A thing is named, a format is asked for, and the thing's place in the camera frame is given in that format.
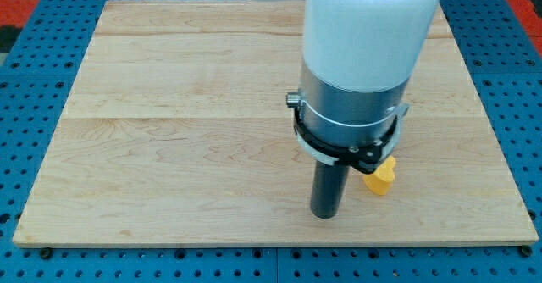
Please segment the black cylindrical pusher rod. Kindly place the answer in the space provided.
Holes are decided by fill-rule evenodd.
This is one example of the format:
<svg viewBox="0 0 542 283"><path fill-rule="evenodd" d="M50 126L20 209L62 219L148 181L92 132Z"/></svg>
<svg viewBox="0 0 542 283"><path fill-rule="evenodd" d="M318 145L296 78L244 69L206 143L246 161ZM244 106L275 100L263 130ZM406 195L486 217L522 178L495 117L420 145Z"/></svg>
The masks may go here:
<svg viewBox="0 0 542 283"><path fill-rule="evenodd" d="M315 162L310 209L316 217L330 219L337 215L348 172L345 165Z"/></svg>

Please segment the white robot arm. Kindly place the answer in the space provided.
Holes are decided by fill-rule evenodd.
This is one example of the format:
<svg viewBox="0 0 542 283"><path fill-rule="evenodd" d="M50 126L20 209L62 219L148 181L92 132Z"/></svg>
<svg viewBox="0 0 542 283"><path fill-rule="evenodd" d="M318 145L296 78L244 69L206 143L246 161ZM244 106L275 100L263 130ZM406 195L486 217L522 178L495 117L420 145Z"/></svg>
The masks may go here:
<svg viewBox="0 0 542 283"><path fill-rule="evenodd" d="M440 0L302 1L301 77L286 103L315 161L310 208L328 219L349 169L373 173L400 140L402 96Z"/></svg>

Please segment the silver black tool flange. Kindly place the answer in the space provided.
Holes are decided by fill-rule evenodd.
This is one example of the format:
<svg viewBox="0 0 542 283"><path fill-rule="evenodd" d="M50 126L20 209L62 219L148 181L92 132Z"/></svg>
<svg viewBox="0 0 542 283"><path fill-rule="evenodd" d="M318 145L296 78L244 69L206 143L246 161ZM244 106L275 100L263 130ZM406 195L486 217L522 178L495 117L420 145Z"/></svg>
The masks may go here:
<svg viewBox="0 0 542 283"><path fill-rule="evenodd" d="M375 92L356 92L318 78L301 66L299 89L287 94L297 140L318 164L373 173L391 155L409 105L407 82Z"/></svg>

